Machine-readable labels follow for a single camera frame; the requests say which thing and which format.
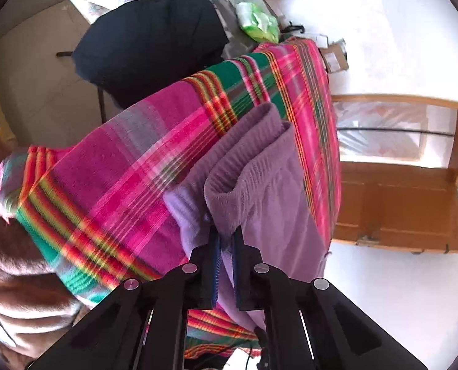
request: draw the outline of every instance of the white wall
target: white wall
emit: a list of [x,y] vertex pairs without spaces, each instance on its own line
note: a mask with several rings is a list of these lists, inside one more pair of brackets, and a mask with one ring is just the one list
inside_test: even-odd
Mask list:
[[[458,13],[449,0],[269,2],[307,31],[345,39],[350,70],[331,76],[332,94],[458,101]],[[325,276],[430,370],[457,356],[458,255],[334,243]]]

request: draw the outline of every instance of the brown blanket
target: brown blanket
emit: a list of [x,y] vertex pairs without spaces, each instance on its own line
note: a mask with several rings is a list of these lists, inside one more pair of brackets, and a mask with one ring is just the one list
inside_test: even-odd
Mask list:
[[[0,162],[8,154],[0,141]],[[16,344],[0,342],[8,367],[24,369],[87,311],[50,272],[23,227],[0,218],[0,324]]]

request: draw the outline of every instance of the striped fabric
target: striped fabric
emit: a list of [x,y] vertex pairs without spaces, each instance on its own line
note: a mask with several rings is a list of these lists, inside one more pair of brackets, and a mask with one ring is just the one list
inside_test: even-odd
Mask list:
[[[10,157],[0,166],[0,213],[20,221],[84,301],[100,302],[128,277],[156,279],[188,260],[162,194],[264,102],[294,124],[310,213],[328,245],[340,204],[335,118],[316,46],[295,38],[177,82],[74,148]],[[189,358],[256,339],[220,306],[190,311],[188,336]]]

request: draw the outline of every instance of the purple towel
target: purple towel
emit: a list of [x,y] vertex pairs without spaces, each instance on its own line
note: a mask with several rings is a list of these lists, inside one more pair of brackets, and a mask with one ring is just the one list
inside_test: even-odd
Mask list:
[[323,273],[327,248],[311,217],[294,140],[294,127],[281,120],[277,108],[259,105],[164,195],[188,257],[206,243],[213,219],[222,238],[218,302],[251,331],[265,324],[263,312],[236,308],[230,243],[239,225],[245,243],[289,277],[310,282]]

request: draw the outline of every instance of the green plastic bag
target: green plastic bag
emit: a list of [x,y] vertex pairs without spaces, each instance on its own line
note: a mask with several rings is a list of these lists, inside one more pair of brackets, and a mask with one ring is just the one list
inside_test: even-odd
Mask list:
[[262,42],[279,42],[279,26],[277,19],[254,3],[239,3],[236,5],[239,26],[253,40]]

